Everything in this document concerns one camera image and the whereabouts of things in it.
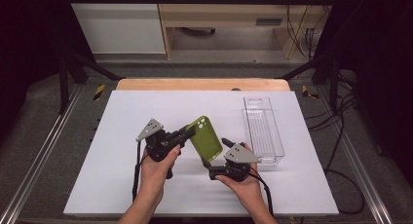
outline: white tabletop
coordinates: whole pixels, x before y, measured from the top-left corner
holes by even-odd
[[[162,123],[165,131],[176,131],[205,115],[218,138],[245,141],[242,110],[248,95],[271,99],[282,139],[285,156],[279,165],[259,171],[270,187],[275,214],[338,214],[295,93],[230,91],[114,91],[64,213],[119,216],[128,209],[136,164],[135,140],[151,118]],[[223,166],[222,155],[212,164]],[[207,169],[188,140],[155,215],[247,216],[247,212],[231,190],[209,180]]]

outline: black cable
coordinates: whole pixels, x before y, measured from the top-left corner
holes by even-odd
[[[342,173],[342,172],[339,172],[339,171],[334,170],[334,169],[331,169],[331,168],[324,170],[324,174],[325,174],[325,175],[326,175],[328,172],[332,172],[332,173],[338,174],[338,175],[342,176],[343,178],[347,179],[349,182],[351,182],[351,183],[353,184],[353,186],[355,186],[355,188],[357,189],[357,191],[358,191],[358,193],[359,193],[359,195],[360,195],[360,198],[361,198],[361,206],[360,206],[358,209],[356,209],[356,210],[354,210],[354,211],[346,211],[346,210],[343,210],[343,209],[341,209],[341,208],[338,208],[338,210],[339,210],[340,212],[346,213],[346,214],[358,214],[358,213],[362,212],[362,211],[364,210],[364,207],[365,207],[365,198],[364,198],[364,196],[362,195],[361,189],[358,187],[358,185],[357,185],[349,176],[347,176],[346,174],[344,174],[344,173]]]
[[[326,110],[326,111],[324,111],[324,112],[322,112],[322,113],[320,113],[320,114],[318,114],[318,115],[314,115],[314,116],[306,117],[306,118],[305,118],[305,120],[309,120],[309,119],[318,118],[318,117],[321,117],[321,116],[323,116],[324,114],[329,113],[329,112],[331,112],[331,110]]]
[[[348,108],[350,108],[351,106],[353,106],[354,104],[356,104],[356,102],[355,102],[355,99],[352,98],[352,99],[348,100],[342,107],[340,107],[339,110],[340,110],[340,111],[345,111],[345,110],[347,110]],[[323,121],[322,123],[320,123],[320,124],[318,124],[318,125],[316,125],[316,126],[313,126],[313,127],[309,128],[309,131],[321,131],[321,130],[326,129],[326,128],[330,127],[331,125],[337,123],[337,122],[340,120],[340,117],[337,117],[333,122],[329,123],[328,125],[325,125],[325,126],[323,126],[322,128],[316,129],[317,127],[320,127],[320,126],[322,126],[323,124],[325,124],[326,122],[328,122],[328,120],[330,120],[331,117],[337,117],[337,116],[336,116],[336,115],[331,115],[326,121]]]
[[[264,180],[261,178],[261,176],[258,173],[257,173],[257,175],[255,175],[253,173],[249,173],[248,175],[251,176],[251,177],[256,178],[258,181],[260,181],[264,185],[264,190],[265,190],[265,193],[267,195],[267,201],[268,201],[268,210],[270,211],[271,215],[274,217],[273,199],[271,198],[270,188],[267,186],[267,183],[264,182]]]
[[[309,36],[309,28],[306,28],[306,33],[304,34],[304,41],[305,41],[305,43],[306,43],[306,48],[307,48],[307,51],[308,51],[308,57],[309,57],[309,60],[311,60],[311,51],[312,51],[312,44],[311,44],[311,42],[309,42],[309,39],[308,39],[308,36]]]
[[[136,165],[134,166],[134,177],[133,177],[133,187],[131,189],[132,200],[136,198],[137,194],[137,185],[139,183],[139,175],[140,175],[140,166],[142,165],[143,160],[148,157],[146,154],[142,160],[140,160],[140,141],[137,142],[137,157],[136,157]]]
[[[349,102],[354,101],[353,98],[343,103],[343,101],[344,101],[348,96],[350,96],[350,95],[348,94],[348,95],[346,95],[346,96],[343,97],[343,99],[342,99],[342,105],[340,106],[340,108],[338,109],[338,111],[347,110],[350,106],[353,105],[352,103],[351,103],[351,105],[347,105]],[[312,126],[312,127],[309,127],[308,130],[309,130],[309,131],[312,131],[313,129],[315,129],[315,128],[319,127],[319,126],[324,125],[325,123],[327,123],[330,119],[332,119],[332,118],[334,118],[334,117],[336,117],[336,115],[334,115],[334,114],[333,114],[333,115],[330,115],[327,119],[323,120],[321,123],[316,124],[316,125],[314,125],[314,126]]]
[[[313,50],[317,48],[317,45],[313,45],[312,37],[314,36],[314,29],[313,28],[306,28],[306,32],[304,33],[304,41],[306,43],[307,50]]]
[[[342,212],[342,213],[346,213],[346,214],[357,214],[357,213],[362,212],[363,209],[364,209],[364,206],[365,206],[365,199],[364,199],[364,196],[363,196],[361,190],[359,189],[359,187],[357,186],[357,184],[356,184],[350,177],[348,177],[347,175],[345,175],[345,174],[342,173],[342,172],[339,172],[339,171],[337,171],[337,170],[333,170],[333,169],[330,168],[330,167],[331,167],[331,164],[332,164],[332,162],[333,162],[333,160],[334,160],[334,157],[335,157],[335,155],[336,155],[336,153],[337,153],[337,149],[338,149],[338,146],[339,146],[339,144],[340,144],[341,137],[342,137],[343,132],[344,132],[344,107],[343,107],[343,106],[345,106],[345,104],[348,103],[349,101],[353,101],[353,100],[354,100],[354,99],[352,98],[352,99],[347,100],[346,102],[344,102],[344,100],[345,100],[348,96],[350,96],[350,95],[351,95],[351,93],[348,94],[348,95],[346,95],[345,97],[343,97],[343,99],[341,100],[341,103],[340,103],[340,108],[339,108],[340,111],[339,111],[339,113],[340,113],[340,120],[341,120],[341,128],[340,128],[339,135],[338,135],[338,137],[337,137],[336,143],[335,143],[335,145],[334,145],[333,152],[331,153],[330,159],[329,159],[329,161],[328,161],[327,167],[324,169],[324,174],[325,174],[325,176],[327,176],[327,173],[328,173],[328,172],[333,172],[333,173],[339,174],[339,175],[341,175],[342,177],[344,177],[344,178],[346,178],[347,180],[349,180],[349,181],[357,188],[357,191],[358,191],[358,193],[359,193],[360,196],[361,196],[361,206],[360,206],[360,208],[358,208],[358,209],[355,210],[355,211],[347,211],[347,210],[343,210],[343,209],[341,209],[341,208],[338,208],[338,210],[339,210],[340,212]]]
[[[258,171],[257,171],[255,168],[251,168],[251,169],[256,173],[256,175],[257,175],[258,177],[261,177],[261,175],[259,175]]]
[[[310,34],[310,43],[309,43],[309,48],[308,48],[308,50],[309,50],[309,59],[311,59],[312,58],[312,56],[311,56],[311,51],[312,51],[312,45],[313,45],[313,34]]]
[[[287,18],[287,21],[286,21],[286,30],[287,30],[287,32],[288,32],[288,35],[289,35],[289,37],[291,38],[291,40],[293,41],[293,43],[295,44],[295,46],[299,48],[299,51],[300,51],[301,55],[307,56],[307,55],[304,53],[304,51],[301,49],[300,45],[299,45],[300,42],[299,42],[299,40],[298,40],[298,34],[297,34],[299,31],[297,31],[297,33],[294,32],[294,27],[292,26],[291,19],[290,19],[290,17],[289,17],[289,5],[285,5],[285,8],[286,8],[286,18]],[[307,11],[308,11],[310,8],[311,8],[311,6],[307,6],[307,7],[306,7],[306,10],[304,11],[303,16],[302,16],[301,19],[299,20],[298,27],[300,27],[300,25],[302,24],[302,22],[303,22],[303,20],[304,20],[304,16],[307,14]]]

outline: lime green smartphone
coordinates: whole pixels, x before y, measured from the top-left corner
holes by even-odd
[[[190,138],[198,154],[204,160],[211,162],[222,152],[222,145],[216,136],[207,116],[201,116],[192,124],[186,127],[186,130],[195,127],[195,135]]]

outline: human hand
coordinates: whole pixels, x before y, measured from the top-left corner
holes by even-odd
[[[179,156],[180,146],[174,147],[160,162],[153,161],[143,152],[141,161],[140,187],[133,204],[128,208],[120,224],[149,223],[152,214],[164,196],[164,185],[168,170]]]
[[[141,162],[140,187],[139,192],[155,198],[158,205],[164,195],[164,185],[167,179],[168,170],[173,167],[176,158],[179,156],[180,146],[174,147],[168,155],[160,162],[155,162],[148,156],[146,150],[143,152]]]
[[[244,147],[251,151],[247,144]],[[250,173],[257,175],[257,164],[250,164]],[[217,175],[216,179],[229,187],[240,200],[241,205],[248,211],[255,223],[277,223],[265,206],[259,181],[248,176],[244,181],[237,182],[225,175]]]

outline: transparent plastic box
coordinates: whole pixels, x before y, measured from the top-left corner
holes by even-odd
[[[268,96],[244,97],[246,143],[260,158],[260,167],[275,167],[284,156],[282,141]]]

